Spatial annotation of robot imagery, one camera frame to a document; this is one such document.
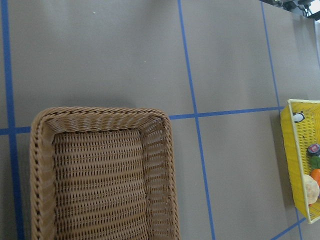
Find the brown wicker basket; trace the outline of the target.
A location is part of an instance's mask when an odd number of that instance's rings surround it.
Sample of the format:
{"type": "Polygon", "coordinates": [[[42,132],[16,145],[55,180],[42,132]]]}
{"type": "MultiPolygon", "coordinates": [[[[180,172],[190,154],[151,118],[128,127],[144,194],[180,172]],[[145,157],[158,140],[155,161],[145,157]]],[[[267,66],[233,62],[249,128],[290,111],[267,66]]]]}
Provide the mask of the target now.
{"type": "Polygon", "coordinates": [[[33,240],[178,240],[171,122],[154,108],[52,107],[32,122],[33,240]]]}

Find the yellow plastic basket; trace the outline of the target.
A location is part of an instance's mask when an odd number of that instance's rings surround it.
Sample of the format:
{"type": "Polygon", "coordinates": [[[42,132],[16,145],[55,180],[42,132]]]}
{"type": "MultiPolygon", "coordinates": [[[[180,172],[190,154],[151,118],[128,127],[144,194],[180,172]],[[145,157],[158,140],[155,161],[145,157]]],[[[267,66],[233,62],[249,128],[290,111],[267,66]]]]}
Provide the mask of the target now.
{"type": "Polygon", "coordinates": [[[304,175],[312,172],[308,147],[320,142],[320,102],[289,99],[280,113],[280,125],[295,207],[309,224],[320,219],[320,201],[308,205],[304,175]],[[294,123],[293,113],[302,112],[305,119],[294,123]]]}

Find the toy panda figure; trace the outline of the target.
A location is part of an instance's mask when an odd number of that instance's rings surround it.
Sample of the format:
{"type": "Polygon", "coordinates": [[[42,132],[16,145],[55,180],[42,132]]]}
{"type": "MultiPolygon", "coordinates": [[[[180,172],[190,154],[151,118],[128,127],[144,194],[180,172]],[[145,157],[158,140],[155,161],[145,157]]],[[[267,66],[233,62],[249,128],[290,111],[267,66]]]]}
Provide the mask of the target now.
{"type": "Polygon", "coordinates": [[[305,119],[305,115],[302,112],[294,112],[292,114],[294,123],[300,123],[305,119]]]}

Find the small printed can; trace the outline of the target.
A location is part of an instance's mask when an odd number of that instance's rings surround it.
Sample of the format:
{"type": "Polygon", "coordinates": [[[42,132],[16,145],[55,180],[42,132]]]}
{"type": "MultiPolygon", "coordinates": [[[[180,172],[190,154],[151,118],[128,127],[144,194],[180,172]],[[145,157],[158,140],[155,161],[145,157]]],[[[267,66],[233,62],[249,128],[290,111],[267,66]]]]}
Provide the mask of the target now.
{"type": "Polygon", "coordinates": [[[319,156],[320,155],[320,145],[318,143],[313,143],[307,148],[307,152],[311,156],[319,156]]]}

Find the orange toy carrot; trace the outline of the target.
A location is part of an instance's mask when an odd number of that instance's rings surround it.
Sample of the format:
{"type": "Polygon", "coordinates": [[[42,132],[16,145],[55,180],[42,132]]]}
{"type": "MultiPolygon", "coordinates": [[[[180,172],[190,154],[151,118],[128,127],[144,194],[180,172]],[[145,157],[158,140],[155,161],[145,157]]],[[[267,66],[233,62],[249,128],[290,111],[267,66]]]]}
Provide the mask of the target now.
{"type": "Polygon", "coordinates": [[[310,158],[311,173],[310,176],[319,184],[320,183],[320,157],[312,156],[310,158]]]}

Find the toy croissant bread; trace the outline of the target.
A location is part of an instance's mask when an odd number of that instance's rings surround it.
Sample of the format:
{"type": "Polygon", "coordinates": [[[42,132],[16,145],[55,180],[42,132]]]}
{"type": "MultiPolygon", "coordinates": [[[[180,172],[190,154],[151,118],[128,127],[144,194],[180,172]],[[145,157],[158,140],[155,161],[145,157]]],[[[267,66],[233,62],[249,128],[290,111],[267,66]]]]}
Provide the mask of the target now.
{"type": "Polygon", "coordinates": [[[304,187],[307,195],[307,204],[314,204],[320,195],[320,187],[310,175],[303,175],[304,187]]]}

